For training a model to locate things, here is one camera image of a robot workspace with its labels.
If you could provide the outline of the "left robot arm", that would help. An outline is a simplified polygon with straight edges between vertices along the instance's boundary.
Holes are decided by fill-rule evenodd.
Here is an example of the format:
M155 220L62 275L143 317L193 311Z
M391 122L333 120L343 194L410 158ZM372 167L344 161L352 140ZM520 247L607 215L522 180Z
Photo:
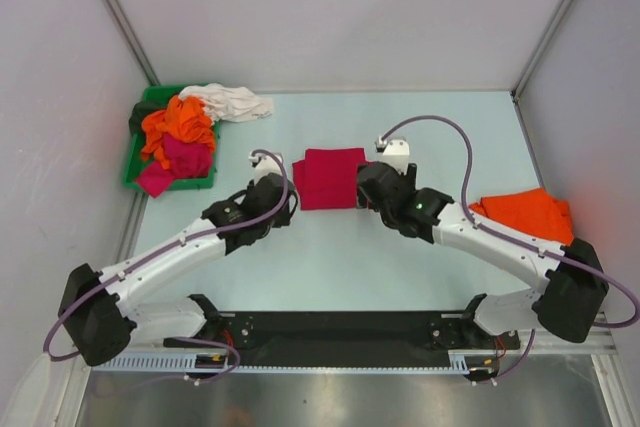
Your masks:
M204 294L149 302L172 281L223 259L290 224L297 206L294 184L269 173L213 203L160 246L100 271L88 264L68 277L58 316L79 355L91 367L133 345L207 347L226 338L226 325Z

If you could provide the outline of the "crimson t shirt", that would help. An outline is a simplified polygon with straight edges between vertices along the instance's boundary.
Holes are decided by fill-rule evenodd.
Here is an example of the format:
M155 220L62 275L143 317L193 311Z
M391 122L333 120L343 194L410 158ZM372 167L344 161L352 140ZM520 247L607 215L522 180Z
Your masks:
M361 164L367 164L363 148L307 149L292 164L301 210L354 209Z

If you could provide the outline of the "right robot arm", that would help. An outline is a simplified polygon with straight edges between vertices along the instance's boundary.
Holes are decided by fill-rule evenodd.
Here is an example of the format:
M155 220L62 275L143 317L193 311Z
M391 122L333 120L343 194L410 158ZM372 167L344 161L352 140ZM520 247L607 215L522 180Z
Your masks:
M361 164L361 205L407 238L470 254L526 284L509 294L478 294L461 323L463 340L484 348L510 330L543 328L571 343L586 340L609 291L595 249L579 238L568 245L530 238L488 219L473 224L451 196L415 186L416 167L404 174L383 162Z

